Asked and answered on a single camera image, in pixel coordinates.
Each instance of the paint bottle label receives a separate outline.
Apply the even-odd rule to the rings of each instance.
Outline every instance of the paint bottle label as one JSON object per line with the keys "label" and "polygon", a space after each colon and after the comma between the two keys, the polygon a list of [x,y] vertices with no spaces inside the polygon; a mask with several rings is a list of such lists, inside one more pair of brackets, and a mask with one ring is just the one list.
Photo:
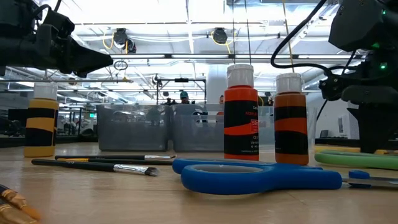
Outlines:
{"label": "paint bottle label", "polygon": [[259,122],[256,101],[227,101],[224,105],[224,153],[259,154]]}

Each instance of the ceiling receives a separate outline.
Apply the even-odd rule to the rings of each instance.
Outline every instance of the ceiling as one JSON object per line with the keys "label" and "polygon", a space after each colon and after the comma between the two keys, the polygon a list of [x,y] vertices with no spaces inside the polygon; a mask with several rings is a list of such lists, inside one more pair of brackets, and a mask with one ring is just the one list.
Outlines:
{"label": "ceiling", "polygon": [[[269,57],[287,35],[282,0],[247,0],[247,13],[243,0],[235,0],[233,6],[232,1],[63,0],[58,12],[68,16],[75,23],[73,38],[76,41],[90,49],[111,54],[115,58],[114,61],[124,58],[122,60],[128,64],[128,68],[124,71],[117,71],[114,67],[103,68],[90,73],[88,78],[121,80],[126,77],[132,83],[93,82],[78,83],[74,86],[62,83],[60,88],[87,90],[86,93],[79,93],[79,97],[97,103],[105,102],[108,97],[109,99],[112,97],[101,96],[98,92],[92,92],[90,96],[87,96],[88,90],[125,90],[112,93],[117,96],[114,95],[113,98],[119,97],[115,102],[123,102],[120,100],[122,98],[129,103],[154,103],[156,95],[153,92],[155,86],[152,79],[156,75],[160,78],[206,78],[212,65],[233,64],[231,59],[212,58],[210,54],[228,57],[228,54],[233,53],[254,54],[252,64],[256,77],[255,87],[259,90],[274,88],[276,75],[292,71],[274,68],[269,63]],[[57,1],[35,0],[35,2],[54,7]],[[329,67],[346,63],[349,54],[328,43],[331,22],[338,10],[338,5],[333,3],[337,2],[329,0],[328,4],[313,17],[311,23],[292,39],[292,53],[296,58],[294,62],[321,63]],[[286,0],[286,3],[287,27],[291,32],[308,16],[318,0]],[[211,33],[216,27],[225,29],[228,35],[227,42],[230,43],[228,47],[216,44],[211,38]],[[127,29],[129,38],[137,47],[137,55],[126,56],[123,50],[114,45],[110,47],[113,32],[117,28]],[[183,54],[183,56],[166,59],[163,58],[165,54]],[[196,58],[190,54],[206,54],[208,57]],[[280,54],[289,54],[289,48],[284,47]],[[246,57],[236,62],[249,63],[249,60]],[[282,57],[278,62],[289,63],[289,57]],[[44,76],[44,71],[33,68],[27,71],[29,75],[22,74],[25,78]],[[303,75],[304,88],[312,88],[324,78],[322,72],[316,68],[296,68],[295,72]],[[74,75],[65,75],[52,70],[49,70],[48,74],[56,79],[71,77],[79,79]],[[163,88],[169,91],[169,97],[175,99],[179,99],[178,91],[182,89],[192,91],[190,96],[197,101],[204,98],[203,82],[170,82]],[[59,94],[72,96],[76,93]]]}

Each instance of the wooden table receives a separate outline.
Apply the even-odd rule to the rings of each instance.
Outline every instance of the wooden table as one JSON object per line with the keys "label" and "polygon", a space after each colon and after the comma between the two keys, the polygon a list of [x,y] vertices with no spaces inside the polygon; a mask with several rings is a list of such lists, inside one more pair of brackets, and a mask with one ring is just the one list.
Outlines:
{"label": "wooden table", "polygon": [[[56,154],[99,154],[95,143],[61,144]],[[179,157],[222,157],[185,153]],[[262,152],[262,161],[273,161]],[[324,167],[347,174],[349,169]],[[393,190],[282,190],[245,196],[205,195],[186,190],[170,166],[158,177],[34,166],[22,148],[0,149],[0,184],[21,192],[50,224],[209,223],[397,223]],[[366,170],[398,177],[391,170]]]}

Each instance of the white column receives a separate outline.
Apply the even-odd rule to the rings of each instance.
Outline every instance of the white column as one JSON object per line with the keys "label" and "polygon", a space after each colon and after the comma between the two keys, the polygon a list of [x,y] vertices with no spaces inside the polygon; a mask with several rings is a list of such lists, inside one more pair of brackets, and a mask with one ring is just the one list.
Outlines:
{"label": "white column", "polygon": [[207,103],[218,104],[226,90],[226,71],[228,65],[210,65],[207,75]]}

